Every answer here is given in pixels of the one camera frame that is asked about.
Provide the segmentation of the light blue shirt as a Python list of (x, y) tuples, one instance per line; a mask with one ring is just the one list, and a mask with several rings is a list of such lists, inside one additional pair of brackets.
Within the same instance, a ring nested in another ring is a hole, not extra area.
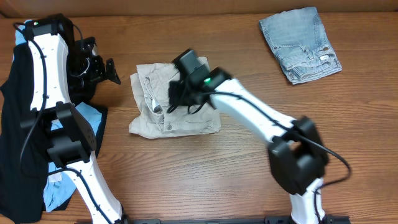
[[(76, 25), (74, 26), (80, 34), (80, 40), (78, 40), (76, 44), (79, 49), (78, 51), (88, 50), (89, 45), (83, 43), (83, 34), (81, 30)], [(21, 32), (16, 31), (16, 45), (26, 42), (22, 34), (24, 26), (18, 25), (18, 29), (20, 29)], [(79, 104), (76, 105), (76, 109), (87, 119), (96, 134), (96, 156), (98, 156), (103, 140), (108, 109), (97, 105), (90, 105), (87, 100), (79, 102)], [(52, 121), (51, 131), (60, 128), (62, 128), (62, 125), (58, 120)], [(56, 168), (53, 162), (49, 163), (49, 172), (58, 169), (59, 168)], [(43, 193), (46, 212), (65, 210), (75, 190), (75, 184), (65, 173), (59, 172), (48, 176)]]

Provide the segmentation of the folded light blue jeans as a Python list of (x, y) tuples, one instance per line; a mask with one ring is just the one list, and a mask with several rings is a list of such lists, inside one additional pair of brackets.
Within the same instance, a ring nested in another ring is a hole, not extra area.
[(315, 7), (274, 14), (259, 28), (291, 84), (301, 84), (342, 71)]

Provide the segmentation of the beige khaki shorts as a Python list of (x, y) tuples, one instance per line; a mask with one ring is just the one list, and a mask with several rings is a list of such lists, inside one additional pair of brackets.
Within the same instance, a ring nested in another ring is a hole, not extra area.
[(129, 124), (129, 132), (147, 139), (172, 138), (217, 133), (221, 129), (220, 113), (205, 104), (188, 109), (180, 106), (168, 113), (169, 82), (180, 80), (172, 63), (141, 64), (130, 76), (131, 88), (140, 115)]

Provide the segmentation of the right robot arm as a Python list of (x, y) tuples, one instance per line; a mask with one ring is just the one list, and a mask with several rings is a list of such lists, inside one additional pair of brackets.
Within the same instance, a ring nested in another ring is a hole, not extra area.
[(192, 49), (173, 60), (180, 73), (169, 85), (169, 112), (209, 104), (254, 133), (267, 148), (275, 181), (290, 195), (290, 223), (323, 223), (320, 187), (329, 162), (314, 122), (284, 115), (251, 94), (220, 67), (210, 70)]

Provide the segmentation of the black garment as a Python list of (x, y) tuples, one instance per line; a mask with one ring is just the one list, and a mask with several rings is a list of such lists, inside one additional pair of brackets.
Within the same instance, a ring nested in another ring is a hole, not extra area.
[(40, 220), (48, 164), (34, 143), (23, 147), (26, 133), (21, 121), (30, 111), (34, 76), (27, 43), (14, 48), (9, 78), (1, 87), (1, 213), (16, 223)]

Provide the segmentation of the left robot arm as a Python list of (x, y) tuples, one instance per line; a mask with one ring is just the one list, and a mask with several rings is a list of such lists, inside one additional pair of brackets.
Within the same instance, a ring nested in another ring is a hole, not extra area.
[(32, 142), (40, 155), (75, 184), (93, 223), (130, 223), (110, 191), (96, 160), (93, 128), (75, 108), (90, 100), (105, 80), (120, 84), (114, 60), (103, 60), (94, 37), (75, 40), (77, 26), (63, 14), (24, 23), (34, 76), (30, 111), (21, 121), (23, 147)]

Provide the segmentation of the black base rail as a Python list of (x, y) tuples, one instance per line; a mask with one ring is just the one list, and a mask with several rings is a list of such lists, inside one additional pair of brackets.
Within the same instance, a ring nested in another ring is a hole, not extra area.
[[(261, 219), (220, 219), (220, 220), (174, 220), (162, 221), (159, 219), (133, 220), (133, 224), (293, 224), (294, 221), (289, 216), (273, 216)], [(349, 217), (336, 217), (327, 215), (323, 223), (326, 224), (351, 224)]]

